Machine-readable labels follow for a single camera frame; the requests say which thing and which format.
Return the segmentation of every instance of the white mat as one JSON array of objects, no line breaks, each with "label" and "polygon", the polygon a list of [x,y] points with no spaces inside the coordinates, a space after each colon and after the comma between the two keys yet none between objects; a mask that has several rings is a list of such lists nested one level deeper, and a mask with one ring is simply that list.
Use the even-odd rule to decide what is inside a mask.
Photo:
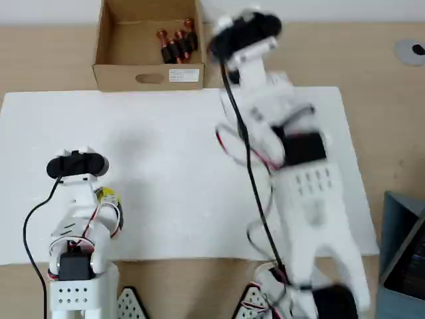
[{"label": "white mat", "polygon": [[[298,88],[317,107],[317,118],[333,143],[329,157],[343,172],[351,230],[364,255],[378,253],[363,182],[337,88]],[[54,180],[46,164],[57,150],[91,146],[110,170],[100,185],[118,191],[124,231],[113,258],[172,259],[236,257],[262,259],[248,244],[246,224],[258,218],[246,170],[225,156],[214,126],[226,122],[218,90],[117,93],[25,92],[6,95],[0,113],[0,264],[27,263],[23,220],[44,200]],[[256,171],[260,195],[267,176]],[[29,245],[46,261],[51,231],[65,212],[63,189],[35,213]],[[270,216],[278,247],[282,237]],[[261,230],[254,240],[268,248]]]}]

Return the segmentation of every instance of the white label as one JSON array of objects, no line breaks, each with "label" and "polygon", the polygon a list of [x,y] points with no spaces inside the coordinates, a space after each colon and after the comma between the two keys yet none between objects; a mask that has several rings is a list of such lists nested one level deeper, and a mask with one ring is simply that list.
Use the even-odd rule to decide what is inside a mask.
[{"label": "white label", "polygon": [[198,82],[199,70],[197,68],[172,68],[170,70],[170,82]]}]

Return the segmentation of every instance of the open cardboard box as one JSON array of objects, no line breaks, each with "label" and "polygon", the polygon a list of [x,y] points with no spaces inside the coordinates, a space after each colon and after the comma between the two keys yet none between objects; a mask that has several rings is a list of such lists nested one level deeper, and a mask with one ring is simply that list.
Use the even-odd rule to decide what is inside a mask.
[{"label": "open cardboard box", "polygon": [[[156,34],[169,38],[195,20],[199,49],[185,64],[164,64]],[[203,87],[207,52],[198,0],[104,0],[94,75],[101,91],[193,90]]]}]

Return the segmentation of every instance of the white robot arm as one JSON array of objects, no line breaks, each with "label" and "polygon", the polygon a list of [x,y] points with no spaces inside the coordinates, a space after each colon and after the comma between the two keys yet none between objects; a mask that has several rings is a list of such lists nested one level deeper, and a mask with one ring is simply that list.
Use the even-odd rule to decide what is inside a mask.
[{"label": "white robot arm", "polygon": [[[311,283],[317,251],[328,249],[340,265],[357,311],[367,310],[370,296],[363,262],[349,229],[338,165],[326,155],[325,128],[314,129],[312,125],[306,130],[298,126],[299,117],[305,111],[313,114],[314,106],[299,100],[285,74],[264,70],[262,58],[277,47],[280,21],[272,15],[245,11],[235,19],[221,19],[216,30],[210,51],[225,63],[235,83],[231,90],[248,129],[250,147],[267,162],[275,163],[270,168],[285,237],[289,284],[279,282],[270,267],[263,266],[256,273],[261,292],[272,300],[274,308],[287,315],[285,318],[296,314],[325,318],[320,314],[323,299],[316,298],[322,294],[315,293]],[[229,115],[232,104],[228,92],[223,92],[221,99],[237,132],[240,123]],[[279,300],[282,289],[288,293]]]},{"label": "white robot arm", "polygon": [[52,319],[116,319],[119,272],[108,258],[110,241],[123,226],[118,197],[94,189],[108,162],[91,149],[64,151],[50,161],[47,173],[62,176],[70,206],[50,240],[48,274]]}]

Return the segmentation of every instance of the wooden table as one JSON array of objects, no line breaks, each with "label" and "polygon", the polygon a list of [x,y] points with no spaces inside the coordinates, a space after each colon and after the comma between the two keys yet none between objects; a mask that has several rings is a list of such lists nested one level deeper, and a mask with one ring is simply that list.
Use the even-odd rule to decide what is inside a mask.
[{"label": "wooden table", "polygon": [[[93,26],[0,27],[0,92],[95,90],[95,34]],[[385,190],[425,199],[425,68],[396,59],[394,44],[404,38],[425,42],[425,24],[291,23],[266,61],[295,85],[341,89],[378,236]],[[217,67],[207,65],[205,84],[220,86]],[[375,297],[378,258],[364,262]],[[159,319],[229,319],[258,265],[231,259],[118,264],[121,285],[136,286]],[[337,277],[331,260],[319,260],[319,267]],[[2,315],[39,318],[41,287],[32,268],[1,266],[0,278]]]}]

